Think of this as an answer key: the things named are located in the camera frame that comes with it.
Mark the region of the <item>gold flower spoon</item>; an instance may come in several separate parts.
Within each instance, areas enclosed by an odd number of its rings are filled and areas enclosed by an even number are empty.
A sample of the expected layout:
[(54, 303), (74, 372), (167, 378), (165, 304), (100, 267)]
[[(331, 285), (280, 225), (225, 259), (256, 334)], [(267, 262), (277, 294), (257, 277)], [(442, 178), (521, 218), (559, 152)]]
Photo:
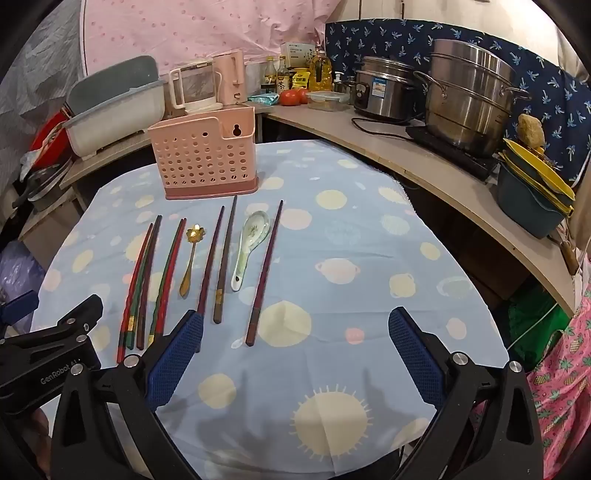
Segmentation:
[(204, 238), (205, 236), (205, 229), (201, 225), (194, 224), (190, 228), (187, 229), (186, 232), (186, 239), (187, 242), (190, 244), (190, 252), (189, 257), (186, 265), (186, 270), (183, 274), (181, 283), (179, 285), (179, 295), (181, 298), (186, 298), (191, 285), (191, 275), (192, 275), (192, 266), (193, 260), (195, 256), (195, 251), (197, 251), (197, 244)]

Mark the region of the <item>white ceramic soup spoon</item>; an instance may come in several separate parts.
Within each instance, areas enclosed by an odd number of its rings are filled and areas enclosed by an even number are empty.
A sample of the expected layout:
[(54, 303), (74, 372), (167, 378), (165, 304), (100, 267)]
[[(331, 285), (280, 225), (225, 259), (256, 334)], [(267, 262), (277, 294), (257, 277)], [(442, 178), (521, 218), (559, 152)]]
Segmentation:
[(257, 246), (263, 243), (270, 232), (270, 218), (266, 212), (256, 211), (249, 215), (242, 227), (242, 234), (238, 243), (238, 258), (236, 258), (230, 288), (238, 292), (242, 288), (245, 270), (249, 262), (249, 256)]

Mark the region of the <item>long maroon chopstick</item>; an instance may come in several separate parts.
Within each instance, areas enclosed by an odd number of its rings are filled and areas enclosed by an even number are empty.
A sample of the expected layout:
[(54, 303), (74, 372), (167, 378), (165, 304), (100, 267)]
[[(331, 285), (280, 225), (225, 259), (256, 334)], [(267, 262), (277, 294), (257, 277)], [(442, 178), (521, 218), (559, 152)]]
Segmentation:
[(262, 272), (260, 272), (259, 276), (259, 284), (257, 284), (256, 288), (256, 296), (253, 300), (252, 313), (250, 313), (249, 326), (247, 326), (245, 336), (245, 345), (247, 347), (252, 347), (256, 343), (256, 332), (259, 327), (260, 313), (262, 313), (264, 291), (266, 291), (266, 282), (267, 278), (269, 278), (270, 264), (273, 258), (274, 244), (276, 244), (277, 231), (279, 231), (281, 213), (283, 213), (283, 200), (280, 200), (279, 207), (277, 207), (273, 229), (271, 229), (270, 233), (269, 245), (266, 248), (266, 256), (264, 256), (263, 260)]

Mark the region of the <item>pink pineapple apron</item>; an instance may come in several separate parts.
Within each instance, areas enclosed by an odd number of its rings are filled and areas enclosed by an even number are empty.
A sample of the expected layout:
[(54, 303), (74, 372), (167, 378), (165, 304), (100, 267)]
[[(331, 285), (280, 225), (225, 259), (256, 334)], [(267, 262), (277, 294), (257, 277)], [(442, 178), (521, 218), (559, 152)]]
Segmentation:
[(543, 477), (555, 478), (590, 427), (590, 287), (558, 342), (528, 375), (543, 448)]

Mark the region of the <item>black frying pan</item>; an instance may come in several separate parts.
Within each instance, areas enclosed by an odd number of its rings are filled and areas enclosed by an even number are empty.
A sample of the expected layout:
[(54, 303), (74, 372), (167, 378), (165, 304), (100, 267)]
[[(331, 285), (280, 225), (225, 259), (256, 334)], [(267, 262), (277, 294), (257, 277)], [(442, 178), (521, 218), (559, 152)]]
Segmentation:
[(24, 193), (12, 203), (12, 208), (18, 209), (23, 204), (30, 203), (35, 212), (48, 209), (63, 195), (64, 190), (60, 184), (72, 163), (72, 159), (68, 159), (61, 164), (34, 172), (27, 180)]

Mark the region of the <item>red plastic basin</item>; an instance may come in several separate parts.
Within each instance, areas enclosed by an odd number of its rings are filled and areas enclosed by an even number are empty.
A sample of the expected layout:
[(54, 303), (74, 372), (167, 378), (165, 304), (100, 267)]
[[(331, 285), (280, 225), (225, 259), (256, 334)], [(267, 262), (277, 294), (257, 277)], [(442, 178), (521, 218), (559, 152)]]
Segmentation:
[(39, 130), (31, 151), (38, 151), (39, 155), (32, 166), (32, 171), (39, 171), (53, 165), (61, 165), (72, 155), (72, 149), (63, 124), (69, 119), (64, 109), (60, 109)]

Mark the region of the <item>dish drainer box with lid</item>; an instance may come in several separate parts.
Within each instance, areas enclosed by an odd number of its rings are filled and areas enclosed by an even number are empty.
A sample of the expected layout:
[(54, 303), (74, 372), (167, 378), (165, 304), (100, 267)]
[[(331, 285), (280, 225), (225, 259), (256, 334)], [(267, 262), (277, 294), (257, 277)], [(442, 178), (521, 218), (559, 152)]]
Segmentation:
[(141, 55), (79, 80), (66, 105), (73, 116), (63, 128), (74, 154), (84, 158), (160, 121), (164, 81), (155, 59)]

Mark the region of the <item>grey striped cloth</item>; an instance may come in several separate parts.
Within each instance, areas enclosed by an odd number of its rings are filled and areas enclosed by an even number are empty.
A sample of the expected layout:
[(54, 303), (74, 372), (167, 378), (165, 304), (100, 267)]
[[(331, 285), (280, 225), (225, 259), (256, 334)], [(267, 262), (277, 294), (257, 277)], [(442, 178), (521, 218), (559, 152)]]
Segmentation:
[(1, 187), (82, 76), (81, 3), (63, 1), (36, 28), (1, 82)]

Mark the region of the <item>dark teal basin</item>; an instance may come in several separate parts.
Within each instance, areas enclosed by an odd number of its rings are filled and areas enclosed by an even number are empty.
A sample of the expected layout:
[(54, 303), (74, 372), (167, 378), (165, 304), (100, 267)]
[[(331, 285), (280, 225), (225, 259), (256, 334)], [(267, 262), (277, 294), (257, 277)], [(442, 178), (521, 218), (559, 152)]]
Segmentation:
[(501, 210), (532, 236), (542, 239), (564, 219), (542, 194), (500, 165), (496, 199)]

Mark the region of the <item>black induction cooker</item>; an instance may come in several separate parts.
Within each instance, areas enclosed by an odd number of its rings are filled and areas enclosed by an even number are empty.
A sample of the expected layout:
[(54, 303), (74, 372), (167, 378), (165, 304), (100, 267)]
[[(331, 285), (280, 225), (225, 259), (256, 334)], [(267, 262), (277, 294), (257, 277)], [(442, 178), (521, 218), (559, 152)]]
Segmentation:
[(498, 164), (498, 161), (492, 156), (473, 155), (451, 145), (432, 134), (426, 126), (408, 126), (406, 133), (422, 147), (440, 155), (482, 182), (491, 176)]

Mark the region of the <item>pink electric kettle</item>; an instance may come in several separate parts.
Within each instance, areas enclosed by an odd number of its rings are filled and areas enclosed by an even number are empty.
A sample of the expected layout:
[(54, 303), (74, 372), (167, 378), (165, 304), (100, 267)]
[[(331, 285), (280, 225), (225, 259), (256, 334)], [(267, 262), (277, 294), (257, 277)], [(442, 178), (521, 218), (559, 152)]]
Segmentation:
[(217, 100), (223, 106), (246, 101), (245, 62), (242, 50), (230, 50), (212, 58), (216, 75)]

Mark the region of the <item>loofah sponge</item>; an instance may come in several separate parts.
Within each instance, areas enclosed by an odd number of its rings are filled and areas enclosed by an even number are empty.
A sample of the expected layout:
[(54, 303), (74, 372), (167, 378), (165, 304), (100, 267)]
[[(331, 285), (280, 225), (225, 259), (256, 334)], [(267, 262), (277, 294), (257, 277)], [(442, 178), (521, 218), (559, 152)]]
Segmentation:
[(518, 117), (517, 136), (527, 147), (541, 148), (545, 145), (545, 135), (542, 123), (536, 117), (520, 114)]

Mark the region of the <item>large steel steamer pot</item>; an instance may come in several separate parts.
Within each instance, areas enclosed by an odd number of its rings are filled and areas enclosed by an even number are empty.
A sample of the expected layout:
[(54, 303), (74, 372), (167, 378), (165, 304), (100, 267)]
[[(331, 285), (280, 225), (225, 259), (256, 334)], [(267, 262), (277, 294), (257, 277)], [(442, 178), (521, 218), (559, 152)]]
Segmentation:
[(430, 133), (473, 155), (491, 155), (503, 137), (514, 103), (531, 94), (513, 85), (512, 67), (490, 51), (456, 39), (433, 42), (425, 123)]

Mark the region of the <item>clear food container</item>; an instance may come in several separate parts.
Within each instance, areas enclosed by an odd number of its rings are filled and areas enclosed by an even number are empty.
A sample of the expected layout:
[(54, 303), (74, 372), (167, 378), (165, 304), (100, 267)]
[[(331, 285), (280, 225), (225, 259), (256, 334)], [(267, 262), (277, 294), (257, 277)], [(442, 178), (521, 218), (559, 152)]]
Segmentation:
[(322, 111), (342, 111), (349, 105), (349, 96), (334, 91), (310, 91), (307, 93), (308, 107)]

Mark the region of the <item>cooking oil bottle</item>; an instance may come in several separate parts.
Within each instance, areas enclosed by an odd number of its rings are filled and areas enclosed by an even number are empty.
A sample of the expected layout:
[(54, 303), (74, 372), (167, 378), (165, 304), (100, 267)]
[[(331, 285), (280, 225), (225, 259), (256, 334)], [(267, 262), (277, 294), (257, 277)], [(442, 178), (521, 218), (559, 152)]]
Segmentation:
[(310, 69), (308, 90), (332, 91), (332, 63), (324, 49), (317, 48), (308, 64), (308, 69)]

